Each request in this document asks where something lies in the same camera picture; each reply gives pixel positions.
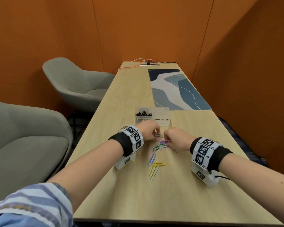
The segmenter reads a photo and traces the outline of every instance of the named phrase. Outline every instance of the chair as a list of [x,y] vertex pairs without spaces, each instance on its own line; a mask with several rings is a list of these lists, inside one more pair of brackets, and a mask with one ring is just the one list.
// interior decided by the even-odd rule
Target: chair
[[[46,61],[43,71],[62,99],[75,110],[95,112],[114,75],[106,72],[85,71],[69,59],[58,57]],[[74,139],[76,139],[75,113]]]
[[54,175],[72,141],[69,123],[59,112],[0,102],[0,200]]

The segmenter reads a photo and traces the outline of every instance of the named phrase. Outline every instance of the chair leg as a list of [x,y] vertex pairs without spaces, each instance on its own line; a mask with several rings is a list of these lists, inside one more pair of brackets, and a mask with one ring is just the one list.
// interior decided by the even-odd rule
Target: chair leg
[[76,115],[73,112],[73,128],[74,128],[74,140],[76,140]]

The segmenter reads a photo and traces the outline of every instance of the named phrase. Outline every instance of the striped sleeve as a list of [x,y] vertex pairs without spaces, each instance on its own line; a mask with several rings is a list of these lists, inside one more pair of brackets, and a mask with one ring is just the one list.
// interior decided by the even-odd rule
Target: striped sleeve
[[73,210],[66,190],[57,183],[24,187],[0,201],[0,215],[18,214],[35,218],[51,227],[72,227]]

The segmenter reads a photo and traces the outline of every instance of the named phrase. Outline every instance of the table surface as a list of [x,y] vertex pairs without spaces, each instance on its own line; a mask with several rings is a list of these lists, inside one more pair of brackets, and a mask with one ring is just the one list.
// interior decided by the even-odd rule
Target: table surface
[[[122,67],[138,62],[123,62]],[[157,69],[180,69],[160,64]],[[134,124],[136,106],[154,106],[148,67],[119,70],[90,121],[68,164],[105,142],[121,127]],[[170,127],[177,126],[196,137],[223,143],[235,154],[246,155],[212,110],[171,111]],[[220,179],[207,187],[191,170],[191,153],[171,149],[157,152],[156,162],[166,162],[151,182],[148,150],[121,170],[110,169],[75,212],[76,220],[114,220],[157,223],[220,223],[280,225],[276,218],[233,182]]]

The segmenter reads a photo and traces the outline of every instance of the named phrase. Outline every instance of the floor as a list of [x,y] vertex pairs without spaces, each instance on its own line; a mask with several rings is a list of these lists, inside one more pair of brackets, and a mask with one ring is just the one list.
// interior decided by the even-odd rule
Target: floor
[[[91,118],[93,117],[93,113],[83,113],[83,112],[76,112],[75,113],[75,124],[76,124],[76,139],[73,140],[72,144],[72,150],[75,149],[77,146],[80,138],[82,137],[87,125],[89,124]],[[231,136],[234,138],[234,140],[238,143],[238,145],[241,147],[241,149],[245,152],[245,154],[248,156],[248,158],[251,161],[254,161],[258,164],[266,166],[265,159],[262,159],[258,156],[256,156],[252,150],[244,143],[244,141],[235,133],[235,131],[227,124],[226,121],[224,121],[222,118],[219,118],[219,120],[222,122],[222,124],[225,126],[225,128],[228,130],[228,132],[231,134]],[[73,114],[68,118],[68,122],[72,128],[72,131],[74,132],[74,126],[73,126]],[[112,224],[112,223],[101,223],[101,222],[76,222],[74,226],[77,227],[87,227],[87,226],[116,226],[116,227],[127,227],[132,226],[131,223],[122,223],[122,224]],[[152,227],[152,226],[161,226],[163,224],[135,224],[135,226],[138,227]],[[167,225],[170,227],[176,227],[176,226],[183,226],[183,225]]]

